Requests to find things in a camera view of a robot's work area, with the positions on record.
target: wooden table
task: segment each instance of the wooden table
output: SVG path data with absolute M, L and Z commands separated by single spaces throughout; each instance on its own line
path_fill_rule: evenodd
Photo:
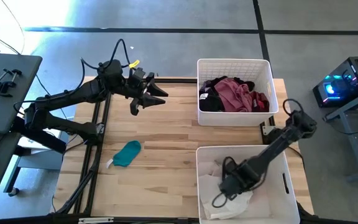
M 274 83 L 281 106 L 287 98 L 284 81 L 275 79 Z M 137 116 L 129 111 L 131 100 L 119 95 L 112 97 L 91 213 L 94 217 L 198 217 L 197 148 L 262 144 L 259 127 L 198 125 L 196 84 L 158 85 L 169 93 L 167 102 L 140 110 Z M 88 103 L 79 104 L 75 121 L 91 121 L 93 108 Z M 275 116 L 276 125 L 284 126 L 287 118 L 280 108 Z M 142 144 L 132 164 L 127 168 L 111 166 L 107 169 L 107 161 L 131 140 Z M 80 141 L 77 138 L 70 145 Z M 85 146 L 65 154 L 54 199 L 57 209 L 78 185 L 84 154 Z M 296 199 L 305 210 L 313 213 L 301 159 L 289 149 L 286 155 Z M 86 199 L 87 189 L 81 211 Z

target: pink cloth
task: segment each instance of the pink cloth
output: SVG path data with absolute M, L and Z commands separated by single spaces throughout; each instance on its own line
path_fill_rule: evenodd
M 247 84 L 239 85 L 232 78 L 225 78 L 214 87 L 225 112 L 252 112 L 252 97 Z

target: laundry basket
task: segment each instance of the laundry basket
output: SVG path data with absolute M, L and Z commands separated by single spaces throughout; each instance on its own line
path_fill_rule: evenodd
M 226 156 L 234 158 L 237 164 L 244 159 L 257 156 L 267 146 L 208 146 L 196 151 L 197 183 L 203 174 L 203 162 L 222 163 Z M 198 189 L 198 212 L 200 224 L 299 224 L 300 217 L 292 187 L 290 171 L 285 153 L 280 153 L 271 161 L 265 182 L 253 191 L 247 210 L 230 219 L 208 220 Z
M 200 110 L 198 95 L 198 124 L 204 126 L 258 126 L 278 112 L 272 70 L 266 60 L 257 59 L 199 59 L 197 61 L 197 90 L 203 83 L 222 76 L 240 78 L 255 83 L 254 91 L 264 93 L 269 101 L 268 113 L 206 112 Z

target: teal sock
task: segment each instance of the teal sock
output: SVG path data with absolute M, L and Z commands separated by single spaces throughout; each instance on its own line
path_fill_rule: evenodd
M 121 149 L 121 151 L 114 155 L 112 163 L 115 166 L 127 167 L 138 155 L 140 149 L 142 149 L 142 145 L 140 145 L 139 141 L 130 141 Z

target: wheel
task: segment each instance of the wheel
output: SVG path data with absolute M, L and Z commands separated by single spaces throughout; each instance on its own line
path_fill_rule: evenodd
M 10 196 L 10 197 L 13 197 L 13 196 L 17 195 L 19 192 L 20 192 L 20 190 L 14 187 L 12 189 L 12 191 L 9 192 L 7 195 Z

